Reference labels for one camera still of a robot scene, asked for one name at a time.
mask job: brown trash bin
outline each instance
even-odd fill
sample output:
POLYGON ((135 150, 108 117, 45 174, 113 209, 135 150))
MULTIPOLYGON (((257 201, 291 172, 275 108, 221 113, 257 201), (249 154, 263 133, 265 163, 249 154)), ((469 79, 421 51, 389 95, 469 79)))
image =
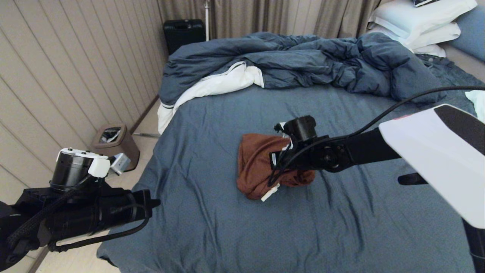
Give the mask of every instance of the brown trash bin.
POLYGON ((131 171, 136 168, 138 165, 138 160, 140 159, 140 150, 136 146, 133 137, 128 132, 126 125, 120 124, 107 124, 101 126, 96 133, 96 136, 91 143, 91 149, 96 152, 97 154, 103 154, 106 156, 113 156, 119 153, 124 153, 126 156, 131 160, 127 169, 125 171, 131 171), (120 128, 120 133, 118 137, 112 141, 107 143, 102 143, 101 138, 103 132, 110 128, 120 128))

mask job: tile floor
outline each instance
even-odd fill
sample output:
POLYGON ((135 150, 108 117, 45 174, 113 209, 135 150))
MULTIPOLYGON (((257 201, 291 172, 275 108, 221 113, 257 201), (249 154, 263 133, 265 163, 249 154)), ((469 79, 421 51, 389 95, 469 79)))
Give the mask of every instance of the tile floor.
MULTIPOLYGON (((159 106, 160 100, 158 100, 157 103, 152 107, 150 112, 136 129, 136 132, 151 134, 158 133, 157 110, 159 106)), ((142 136, 133 136, 133 138, 138 146, 138 149, 140 149, 140 161, 138 166, 135 170, 124 173, 121 176, 108 177, 106 181, 112 187, 131 189, 133 185, 138 182, 140 175, 153 154, 153 147, 157 143, 157 139, 142 136)), ((99 245, 100 243, 88 245, 62 253, 49 252, 40 267, 37 269, 36 273, 119 273, 119 270, 116 267, 111 266, 104 260, 96 258, 96 250, 99 245)), ((13 272, 18 273, 27 271, 25 269, 22 270, 22 268, 19 267, 15 271, 11 271, 11 273, 13 272)))

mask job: black suitcase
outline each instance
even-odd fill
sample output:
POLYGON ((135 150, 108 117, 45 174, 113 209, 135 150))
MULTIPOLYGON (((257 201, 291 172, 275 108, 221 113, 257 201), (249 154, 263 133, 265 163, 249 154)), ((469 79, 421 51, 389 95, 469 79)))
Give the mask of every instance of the black suitcase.
POLYGON ((163 24, 163 33, 169 55, 183 45, 206 40, 206 29, 200 19, 166 21, 163 24))

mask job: brown cloth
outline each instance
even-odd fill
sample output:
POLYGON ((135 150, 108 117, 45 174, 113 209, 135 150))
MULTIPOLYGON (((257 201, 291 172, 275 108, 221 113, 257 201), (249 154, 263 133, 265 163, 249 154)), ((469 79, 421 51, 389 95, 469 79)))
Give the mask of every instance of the brown cloth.
MULTIPOLYGON (((238 189, 249 199, 261 199, 272 187, 268 187, 271 175, 270 152, 280 151, 290 143, 289 138, 246 134, 242 136, 238 156, 238 189)), ((315 171, 291 170, 283 173, 273 187, 280 183, 289 187, 310 184, 315 171)))

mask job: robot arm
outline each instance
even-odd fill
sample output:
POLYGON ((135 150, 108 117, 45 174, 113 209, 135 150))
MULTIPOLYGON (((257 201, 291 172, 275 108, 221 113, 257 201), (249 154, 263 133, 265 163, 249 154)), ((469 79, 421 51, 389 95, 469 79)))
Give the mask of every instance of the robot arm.
POLYGON ((485 124, 443 104, 361 134, 316 137, 315 125, 306 116, 275 126, 291 137, 291 147, 270 153, 273 170, 339 172, 402 157, 417 173, 400 176, 399 183, 430 184, 461 215, 475 269, 484 271, 485 124))
POLYGON ((123 155, 108 158, 89 151, 62 149, 50 187, 26 189, 14 205, 0 202, 0 271, 39 247, 67 251, 142 229, 160 201, 151 199, 148 190, 131 192, 112 188, 104 181, 110 168, 120 174, 128 163, 123 155), (144 221, 125 232, 69 245, 56 244, 138 220, 144 221))

